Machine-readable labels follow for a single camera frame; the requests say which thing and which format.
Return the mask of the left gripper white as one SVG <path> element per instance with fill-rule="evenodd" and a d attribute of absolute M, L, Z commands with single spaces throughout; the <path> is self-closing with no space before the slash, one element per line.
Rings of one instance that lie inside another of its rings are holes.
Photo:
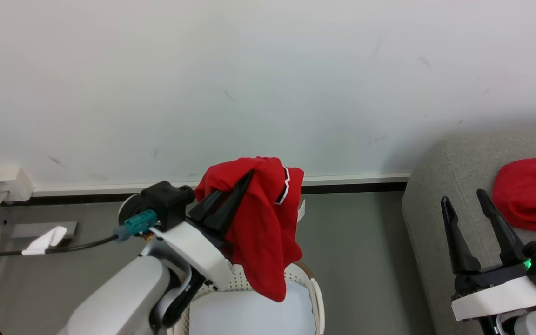
<path fill-rule="evenodd" d="M 202 226 L 214 234 L 227 233 L 252 178 L 253 172 L 250 171 L 236 182 L 231 191 L 215 189 L 189 211 L 189 218 L 194 222 L 202 222 Z M 150 228 L 149 231 L 179 255 L 170 261 L 187 274 L 187 281 L 181 284 L 179 291 L 186 291 L 193 286 L 191 280 L 194 269 L 202 275 L 202 283 L 210 280 L 219 290 L 229 288 L 233 276 L 230 261 L 199 229 L 183 221 L 166 232 L 157 228 Z"/>

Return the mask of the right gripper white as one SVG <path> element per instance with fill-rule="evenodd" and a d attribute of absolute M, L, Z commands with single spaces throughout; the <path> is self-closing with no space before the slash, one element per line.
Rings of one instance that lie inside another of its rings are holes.
<path fill-rule="evenodd" d="M 483 214 L 493 227 L 503 265 L 480 271 L 481 264 L 464 240 L 449 197 L 442 197 L 440 205 L 449 260 L 456 275 L 451 308 L 458 322 L 536 307 L 536 285 L 527 277 L 530 263 L 523 263 L 523 242 L 487 191 L 479 188 L 476 195 Z"/>

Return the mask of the grey fabric sofa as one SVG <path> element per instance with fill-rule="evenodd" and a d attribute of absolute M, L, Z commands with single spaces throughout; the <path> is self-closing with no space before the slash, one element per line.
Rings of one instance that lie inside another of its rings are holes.
<path fill-rule="evenodd" d="M 493 193 L 506 164 L 536 157 L 536 128 L 451 136 L 429 150 L 411 172 L 402 200 L 415 260 L 437 335 L 483 335 L 478 322 L 458 322 L 451 309 L 451 269 L 440 200 L 447 196 L 472 255 L 483 268 L 500 264 L 500 247 L 477 189 Z"/>

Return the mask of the white tape tag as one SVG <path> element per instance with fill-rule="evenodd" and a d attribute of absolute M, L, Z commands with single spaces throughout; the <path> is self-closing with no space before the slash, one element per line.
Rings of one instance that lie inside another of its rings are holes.
<path fill-rule="evenodd" d="M 57 226 L 32 241 L 29 246 L 21 251 L 22 256 L 44 255 L 50 247 L 57 246 L 65 237 L 66 227 Z"/>

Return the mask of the plain red fleece garment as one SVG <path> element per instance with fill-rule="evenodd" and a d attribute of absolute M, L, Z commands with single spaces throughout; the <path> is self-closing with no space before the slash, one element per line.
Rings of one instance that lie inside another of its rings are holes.
<path fill-rule="evenodd" d="M 513 161 L 500 169 L 493 202 L 510 225 L 536 231 L 536 158 Z"/>

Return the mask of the red garment with striped trim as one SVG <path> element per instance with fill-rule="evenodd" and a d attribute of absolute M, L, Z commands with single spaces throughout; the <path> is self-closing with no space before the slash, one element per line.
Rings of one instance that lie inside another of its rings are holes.
<path fill-rule="evenodd" d="M 241 265 L 251 287 L 275 302 L 286 297 L 285 268 L 302 258 L 296 242 L 304 171 L 284 166 L 276 157 L 244 157 L 207 169 L 195 189 L 197 200 L 212 191 L 232 191 L 245 174 L 251 182 L 226 240 L 234 246 L 232 262 Z"/>

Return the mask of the cream perforated laundry basket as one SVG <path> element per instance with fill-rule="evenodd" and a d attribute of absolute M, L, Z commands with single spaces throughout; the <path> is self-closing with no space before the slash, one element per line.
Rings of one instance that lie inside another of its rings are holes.
<path fill-rule="evenodd" d="M 317 280 L 315 280 L 315 276 L 313 275 L 313 273 L 308 267 L 306 267 L 306 265 L 304 265 L 304 263 L 302 263 L 301 261 L 296 261 L 286 267 L 284 271 L 284 280 L 285 283 L 287 281 L 297 282 L 305 288 L 309 289 L 313 312 L 317 322 L 319 322 L 318 335 L 324 335 L 326 320 L 324 301 L 321 289 Z M 234 275 L 230 279 L 229 288 L 224 291 L 254 291 L 251 287 L 251 284 L 249 284 L 248 280 L 246 279 L 243 267 L 241 267 L 240 265 L 234 266 Z M 209 286 L 202 286 L 202 288 L 196 293 L 196 296 L 194 297 L 192 303 L 200 297 L 203 297 L 204 295 L 207 295 L 212 292 L 217 291 L 213 290 Z M 187 310 L 184 312 L 179 322 L 177 322 L 171 329 L 166 331 L 164 335 L 188 335 L 190 306 L 191 305 L 189 305 Z"/>

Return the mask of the white wall socket box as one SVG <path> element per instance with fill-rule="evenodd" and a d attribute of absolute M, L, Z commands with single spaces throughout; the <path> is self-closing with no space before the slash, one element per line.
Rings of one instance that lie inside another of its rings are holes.
<path fill-rule="evenodd" d="M 34 185 L 21 166 L 0 165 L 0 204 L 29 200 L 33 190 Z"/>

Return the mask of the white skirting strip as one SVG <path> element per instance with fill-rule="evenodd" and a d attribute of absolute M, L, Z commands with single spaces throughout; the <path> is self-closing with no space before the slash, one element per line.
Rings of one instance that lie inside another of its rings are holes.
<path fill-rule="evenodd" d="M 301 193 L 307 195 L 404 191 L 410 176 L 410 173 L 389 173 L 305 177 Z M 117 203 L 140 193 L 149 186 L 151 183 L 92 185 L 88 187 L 36 187 L 30 199 L 8 201 L 3 206 Z"/>

